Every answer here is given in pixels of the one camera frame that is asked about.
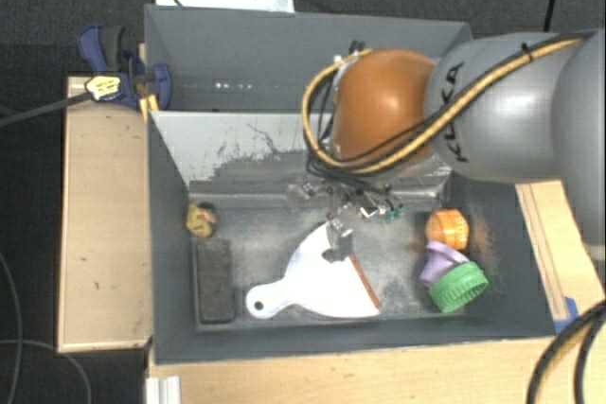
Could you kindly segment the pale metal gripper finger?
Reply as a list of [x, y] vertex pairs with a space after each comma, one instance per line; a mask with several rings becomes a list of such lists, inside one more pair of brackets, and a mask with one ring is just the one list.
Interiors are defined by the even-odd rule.
[[353, 254], [353, 230], [340, 220], [331, 220], [327, 224], [329, 248], [322, 256], [329, 262], [344, 261]]
[[285, 189], [286, 204], [293, 213], [306, 206], [315, 195], [316, 191], [310, 182], [288, 184]]

